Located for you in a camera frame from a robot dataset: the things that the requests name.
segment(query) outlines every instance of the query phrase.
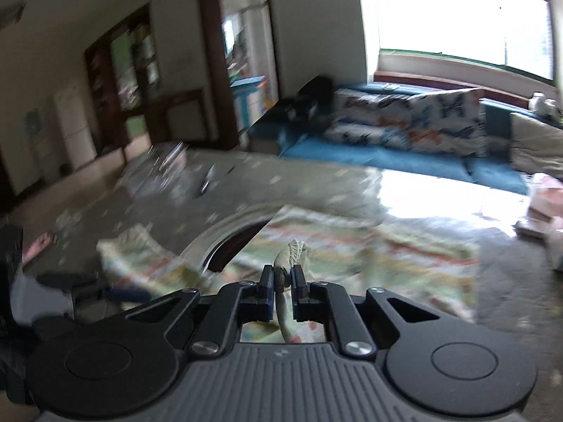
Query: dark bag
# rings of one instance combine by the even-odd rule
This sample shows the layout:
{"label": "dark bag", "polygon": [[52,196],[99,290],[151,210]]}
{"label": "dark bag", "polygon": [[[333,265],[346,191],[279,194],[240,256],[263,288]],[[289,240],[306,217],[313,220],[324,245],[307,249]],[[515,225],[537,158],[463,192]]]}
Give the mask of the dark bag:
{"label": "dark bag", "polygon": [[312,97],[321,107],[332,104],[334,97],[334,81],[328,76],[317,76],[305,84],[298,94]]}
{"label": "dark bag", "polygon": [[15,225],[0,228],[0,337],[17,327],[10,307],[10,287],[21,264],[23,237],[23,230]]}

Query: butterfly-pattern pillow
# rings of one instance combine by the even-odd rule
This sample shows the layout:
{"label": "butterfly-pattern pillow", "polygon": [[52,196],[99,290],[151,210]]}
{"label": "butterfly-pattern pillow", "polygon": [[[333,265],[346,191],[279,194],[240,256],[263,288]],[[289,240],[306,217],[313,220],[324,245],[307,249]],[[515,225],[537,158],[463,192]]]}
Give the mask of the butterfly-pattern pillow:
{"label": "butterfly-pattern pillow", "polygon": [[488,156],[481,89],[404,95],[337,91],[339,120],[407,132],[412,150]]}
{"label": "butterfly-pattern pillow", "polygon": [[406,132],[394,128],[335,122],[323,135],[331,141],[355,146],[386,146],[404,151],[410,149]]}
{"label": "butterfly-pattern pillow", "polygon": [[410,142],[418,152],[489,155],[481,89],[429,92],[409,99]]}

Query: wall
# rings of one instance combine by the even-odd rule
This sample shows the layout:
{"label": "wall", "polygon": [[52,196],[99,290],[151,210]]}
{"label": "wall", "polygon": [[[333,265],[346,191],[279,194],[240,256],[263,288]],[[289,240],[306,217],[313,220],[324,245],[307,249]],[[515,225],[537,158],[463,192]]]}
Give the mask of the wall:
{"label": "wall", "polygon": [[73,27],[36,36],[13,37],[10,34],[6,30],[1,37],[0,150],[17,194],[41,176],[25,132],[26,112],[39,109],[43,119],[52,118],[53,94],[73,78],[83,85],[84,100],[90,107],[91,100]]}
{"label": "wall", "polygon": [[367,77],[360,0],[271,0],[281,91],[325,73],[341,83]]}
{"label": "wall", "polygon": [[365,80],[373,81],[373,72],[379,67],[379,26],[375,0],[360,0],[361,15],[364,26],[365,62],[367,77]]}
{"label": "wall", "polygon": [[382,52],[379,54],[378,71],[441,77],[470,84],[479,84],[522,97],[531,97],[534,92],[541,91],[544,92],[547,98],[557,98],[557,89],[540,81],[462,60]]}
{"label": "wall", "polygon": [[[321,73],[338,81],[365,81],[360,0],[270,1],[282,92],[295,93]],[[165,90],[205,87],[209,115],[214,116],[198,0],[116,0],[85,23],[83,47],[148,2]]]}
{"label": "wall", "polygon": [[563,108],[563,0],[550,0],[555,55],[555,84],[558,88],[559,107]]}

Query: pink object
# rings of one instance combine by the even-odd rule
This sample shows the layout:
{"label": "pink object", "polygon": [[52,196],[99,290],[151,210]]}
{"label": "pink object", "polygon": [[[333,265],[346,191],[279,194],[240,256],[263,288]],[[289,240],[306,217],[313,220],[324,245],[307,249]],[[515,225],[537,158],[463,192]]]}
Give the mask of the pink object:
{"label": "pink object", "polygon": [[563,217],[563,183],[548,174],[534,174],[530,209],[548,218]]}

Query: bright window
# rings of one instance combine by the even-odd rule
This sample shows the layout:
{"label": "bright window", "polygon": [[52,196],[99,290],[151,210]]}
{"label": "bright window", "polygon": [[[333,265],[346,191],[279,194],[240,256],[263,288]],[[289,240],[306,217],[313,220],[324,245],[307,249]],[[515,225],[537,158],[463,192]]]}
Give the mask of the bright window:
{"label": "bright window", "polygon": [[224,43],[227,49],[227,55],[231,53],[233,50],[233,46],[235,45],[235,32],[233,28],[233,21],[231,19],[227,19],[223,22],[223,35],[224,35]]}
{"label": "bright window", "polygon": [[382,49],[478,60],[553,79],[545,0],[375,0]]}

